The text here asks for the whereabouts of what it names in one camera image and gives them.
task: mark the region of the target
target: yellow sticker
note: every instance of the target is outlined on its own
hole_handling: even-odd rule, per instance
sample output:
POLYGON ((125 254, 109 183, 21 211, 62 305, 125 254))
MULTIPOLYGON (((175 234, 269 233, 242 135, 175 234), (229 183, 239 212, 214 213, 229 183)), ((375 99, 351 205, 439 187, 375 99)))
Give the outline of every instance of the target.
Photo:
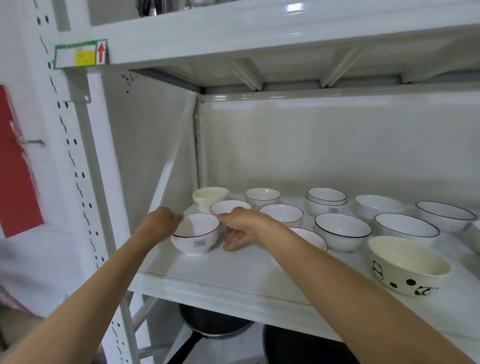
POLYGON ((75 51, 75 66, 95 66, 96 53, 94 50, 75 51))

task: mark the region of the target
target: person's left arm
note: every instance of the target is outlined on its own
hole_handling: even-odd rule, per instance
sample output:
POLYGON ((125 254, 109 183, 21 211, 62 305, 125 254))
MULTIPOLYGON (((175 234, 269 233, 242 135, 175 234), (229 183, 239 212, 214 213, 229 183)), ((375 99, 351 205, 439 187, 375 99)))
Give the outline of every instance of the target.
POLYGON ((159 207, 73 295, 27 336, 3 364, 90 364, 148 252, 170 237, 183 215, 159 207))

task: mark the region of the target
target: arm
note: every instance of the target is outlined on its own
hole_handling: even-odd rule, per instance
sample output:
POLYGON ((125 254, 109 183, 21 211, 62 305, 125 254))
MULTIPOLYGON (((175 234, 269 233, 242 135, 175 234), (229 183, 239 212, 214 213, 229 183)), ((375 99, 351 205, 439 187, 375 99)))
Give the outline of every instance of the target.
POLYGON ((140 264, 182 219, 165 207, 149 214, 115 255, 2 363, 90 364, 140 264))
POLYGON ((395 297, 283 224, 235 208, 225 250, 258 239, 362 364, 474 364, 395 297))

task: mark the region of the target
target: black pan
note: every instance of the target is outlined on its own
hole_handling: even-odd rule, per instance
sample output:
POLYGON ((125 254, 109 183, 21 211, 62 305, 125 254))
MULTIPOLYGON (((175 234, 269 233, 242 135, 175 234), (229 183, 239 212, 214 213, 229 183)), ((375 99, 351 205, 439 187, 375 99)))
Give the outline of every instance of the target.
POLYGON ((244 318, 219 314, 197 307, 180 304, 180 314, 192 329, 192 335, 172 356, 168 364, 181 364, 202 338, 225 338, 241 333, 253 322, 244 318))
POLYGON ((267 364, 360 364, 339 341, 300 332, 264 326, 267 364))

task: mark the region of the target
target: bowl rim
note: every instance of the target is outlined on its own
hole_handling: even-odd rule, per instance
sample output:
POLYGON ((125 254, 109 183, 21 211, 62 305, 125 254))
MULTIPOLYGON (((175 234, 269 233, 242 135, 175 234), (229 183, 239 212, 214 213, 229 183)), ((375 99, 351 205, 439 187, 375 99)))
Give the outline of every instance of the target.
MULTIPOLYGON (((208 216, 213 216, 215 217, 215 215, 212 215, 212 214, 206 214, 204 212, 198 212, 198 213, 195 213, 195 214, 188 214, 188 215, 185 215, 183 218, 185 219, 187 216, 191 216, 191 215, 208 215, 208 216)), ((172 236, 175 236, 176 238, 184 238, 184 239, 189 239, 189 238, 198 238, 200 236, 204 236, 204 235, 207 235, 207 234, 210 234, 211 232, 214 232, 215 230, 218 229, 218 227, 220 226, 220 221, 218 221, 218 225, 216 226, 215 229, 213 229, 212 231, 209 231, 209 232, 206 232, 205 234, 202 234, 202 235, 194 235, 194 236, 181 236, 181 235, 175 235, 175 234, 172 234, 172 236)))
POLYGON ((437 252, 436 250, 430 248, 430 247, 427 247, 427 246, 424 246, 422 245, 421 243, 418 243, 418 242, 414 242, 413 240, 409 240, 409 239, 404 239, 404 238, 398 238, 396 236, 388 236, 388 235, 379 235, 379 236, 376 236, 374 237, 373 239, 370 239, 368 241, 368 248, 370 249, 370 251, 377 257, 379 257, 380 259, 383 259, 385 262, 387 262, 388 264, 391 264, 392 266, 394 266, 395 268, 399 268, 405 272, 408 272, 408 273, 412 273, 412 274, 417 274, 419 276, 422 276, 422 277, 430 277, 430 278, 442 278, 442 277, 447 277, 449 276, 450 274, 452 274, 452 271, 453 271, 453 267, 452 265, 450 264, 450 262, 443 256, 441 255, 439 252, 437 252), (450 271, 448 273, 445 273, 445 274, 426 274, 426 273, 419 273, 419 272, 415 272, 411 269, 406 269, 404 267, 401 267, 399 266, 397 263, 393 263, 391 262, 389 259, 386 259, 384 258, 383 256, 377 254, 373 249, 372 249, 372 246, 371 246, 371 242, 376 239, 376 238, 384 238, 384 237, 387 237, 387 238, 395 238, 395 239, 401 239, 401 240, 405 240, 413 245, 415 245, 417 248, 420 248, 424 251, 428 251, 430 253, 433 253, 433 255, 436 255, 437 257, 440 257, 443 261, 445 261, 448 266, 450 267, 450 271))
POLYGON ((327 252, 327 251, 329 250, 329 247, 328 247, 328 245, 327 245, 327 241, 326 241, 323 237, 321 237, 320 234, 317 233, 316 231, 313 231, 313 230, 310 230, 310 229, 306 229, 306 228, 297 228, 296 226, 287 226, 287 227, 288 227, 290 230, 292 230, 292 231, 293 231, 293 229, 300 229, 300 230, 306 230, 306 231, 313 232, 313 233, 316 234, 320 239, 322 239, 323 242, 324 242, 325 249, 320 249, 320 248, 319 248, 319 249, 320 249, 320 250, 323 250, 324 252, 327 252))
POLYGON ((344 204, 341 204, 341 205, 324 205, 324 204, 321 204, 320 202, 312 201, 311 199, 308 198, 308 196, 309 196, 309 195, 306 195, 306 196, 305 196, 305 199, 306 199, 307 201, 310 201, 310 202, 312 202, 313 204, 318 204, 318 205, 322 205, 322 206, 340 207, 340 206, 345 206, 345 205, 348 203, 347 200, 342 200, 342 201, 345 201, 345 203, 344 203, 344 204))
POLYGON ((342 238, 360 239, 360 238, 366 238, 367 236, 370 236, 370 235, 372 234, 372 227, 371 227, 369 224, 367 224, 365 221, 360 220, 359 218, 356 218, 356 217, 354 217, 354 216, 350 216, 350 215, 347 215, 347 214, 337 214, 337 213, 335 213, 335 212, 326 212, 326 213, 324 213, 324 214, 317 215, 317 216, 315 217, 315 219, 313 219, 313 221, 315 222, 315 225, 318 226, 318 227, 319 227, 320 229, 322 229, 323 231, 326 231, 326 232, 328 232, 328 233, 330 233, 330 234, 333 234, 333 235, 336 235, 336 236, 341 236, 342 238), (340 234, 337 234, 337 233, 335 233, 335 232, 328 231, 327 229, 322 228, 322 227, 321 227, 320 225, 318 225, 318 223, 317 223, 317 217, 319 217, 319 216, 321 216, 321 215, 326 215, 326 214, 342 215, 342 216, 348 216, 349 218, 354 218, 354 219, 356 219, 356 220, 358 220, 358 221, 363 222, 365 225, 367 225, 368 228, 370 229, 370 232, 369 232, 367 235, 363 235, 363 236, 347 236, 347 235, 340 235, 340 234))
POLYGON ((330 187, 312 187, 312 188, 309 188, 309 189, 307 190, 307 195, 308 195, 308 196, 311 196, 311 197, 313 197, 313 198, 315 198, 315 199, 317 199, 317 200, 320 200, 320 201, 328 201, 328 202, 340 202, 340 201, 343 201, 343 200, 346 200, 346 199, 347 199, 347 194, 346 194, 345 192, 343 192, 343 191, 341 191, 341 190, 337 190, 337 189, 335 189, 335 188, 330 188, 330 187), (310 194, 310 191, 313 190, 314 188, 328 188, 329 190, 334 190, 334 191, 337 191, 337 192, 341 192, 341 193, 343 193, 343 196, 345 196, 345 198, 342 198, 341 200, 324 200, 324 199, 322 199, 322 198, 318 198, 318 197, 315 197, 315 196, 313 196, 313 195, 310 194))
POLYGON ((246 190, 246 191, 243 193, 243 195, 244 195, 246 198, 249 198, 249 199, 251 199, 251 200, 253 200, 253 201, 273 201, 273 200, 276 200, 276 199, 282 197, 282 193, 281 193, 280 191, 274 190, 273 188, 266 188, 266 187, 265 187, 265 188, 263 188, 263 187, 250 188, 250 189, 246 190), (260 189, 266 189, 266 190, 272 190, 272 191, 278 192, 278 193, 280 194, 280 196, 279 196, 279 197, 275 197, 275 198, 269 198, 269 199, 266 199, 266 200, 259 200, 258 198, 251 198, 251 197, 248 197, 248 196, 247 196, 247 192, 248 192, 248 191, 250 191, 250 190, 256 190, 256 189, 258 189, 258 188, 260 188, 260 189))
POLYGON ((199 197, 199 196, 196 196, 196 195, 195 195, 195 193, 198 192, 198 191, 208 190, 208 189, 211 189, 211 188, 221 189, 221 190, 223 190, 223 192, 226 192, 227 195, 230 193, 230 190, 228 190, 228 189, 225 188, 225 187, 210 186, 210 187, 203 187, 203 188, 198 188, 198 189, 196 189, 195 191, 192 192, 192 196, 195 197, 195 198, 201 198, 201 199, 204 199, 204 200, 208 200, 208 199, 211 199, 211 198, 215 198, 215 197, 199 197))
MULTIPOLYGON (((248 206, 250 206, 250 210, 253 209, 253 207, 246 201, 242 201, 242 200, 223 200, 223 201, 218 201, 218 202, 215 202, 213 205, 216 205, 216 204, 219 204, 219 203, 222 203, 222 202, 225 202, 225 201, 239 201, 239 202, 243 202, 244 204, 247 204, 248 206)), ((213 213, 212 211, 212 206, 210 206, 209 210, 210 210, 210 213, 214 216, 217 216, 218 214, 215 214, 213 213)))
POLYGON ((390 229, 391 231, 395 231, 395 232, 399 232, 400 234, 405 234, 405 235, 408 235, 408 236, 417 236, 419 238, 436 238, 438 235, 440 235, 440 229, 438 227, 436 227, 435 225, 429 223, 428 221, 425 221, 425 220, 422 220, 420 218, 416 218, 414 216, 410 216, 410 215, 405 215, 405 214, 398 214, 396 212, 382 212, 381 214, 377 214, 375 215, 374 217, 374 220, 377 222, 377 224, 379 224, 380 226, 383 226, 384 228, 387 228, 387 229, 390 229), (395 229, 392 229, 392 228, 389 228, 388 226, 385 226, 384 224, 381 224, 380 222, 378 222, 377 220, 377 217, 380 216, 380 215, 386 215, 386 214, 390 214, 390 215, 402 215, 402 216, 407 216, 409 218, 415 218, 417 220, 420 220, 420 221, 423 221, 429 225, 432 225, 436 230, 437 230, 437 235, 434 235, 434 236, 423 236, 423 235, 414 235, 414 234, 409 234, 407 232, 403 232, 403 231, 398 231, 398 230, 395 230, 395 229))
POLYGON ((384 209, 381 209, 381 208, 379 208, 379 207, 374 207, 374 206, 371 206, 371 205, 365 205, 365 204, 361 203, 361 202, 358 200, 358 198, 359 198, 359 197, 364 197, 364 196, 381 197, 381 198, 386 198, 386 199, 388 199, 388 200, 392 200, 392 201, 398 202, 400 205, 402 205, 402 207, 401 207, 401 208, 396 208, 395 210, 392 210, 392 211, 403 211, 403 210, 405 210, 405 206, 404 206, 403 203, 401 203, 400 201, 395 200, 394 198, 391 198, 391 197, 388 197, 388 196, 382 196, 382 195, 380 195, 380 194, 360 194, 360 195, 358 195, 357 197, 355 197, 355 201, 356 201, 358 204, 360 204, 361 206, 370 207, 370 208, 373 208, 373 209, 376 209, 376 210, 377 210, 377 209, 378 209, 378 210, 384 210, 384 209))
POLYGON ((452 205, 452 204, 446 204, 445 202, 426 201, 426 200, 425 200, 425 201, 417 201, 417 202, 415 203, 415 206, 416 206, 417 208, 419 208, 420 210, 422 210, 422 211, 428 212, 429 214, 436 215, 436 216, 440 216, 440 217, 443 217, 443 218, 451 218, 451 219, 453 219, 453 220, 474 221, 474 220, 476 220, 476 219, 478 218, 477 215, 475 215, 475 214, 474 214, 473 212, 471 212, 470 210, 467 210, 466 208, 463 208, 463 207, 460 207, 460 206, 456 206, 456 205, 452 205), (440 214, 435 214, 434 212, 427 211, 427 210, 425 210, 424 208, 421 208, 420 206, 418 206, 418 204, 419 204, 420 202, 434 202, 434 203, 436 203, 436 204, 453 206, 453 207, 459 208, 460 210, 464 210, 464 211, 472 214, 473 218, 451 218, 451 217, 449 217, 449 216, 444 216, 444 215, 440 215, 440 214))
POLYGON ((297 208, 298 210, 301 211, 301 218, 299 218, 299 219, 297 219, 297 220, 293 220, 293 221, 279 221, 279 222, 282 223, 282 224, 291 224, 292 222, 300 221, 300 220, 302 220, 302 219, 305 217, 305 213, 303 212, 303 210, 302 210, 300 207, 296 207, 296 206, 290 205, 290 204, 267 204, 267 205, 265 205, 265 206, 262 206, 262 207, 260 208, 260 210, 261 210, 262 208, 267 207, 267 206, 270 206, 270 205, 292 206, 292 207, 297 208))

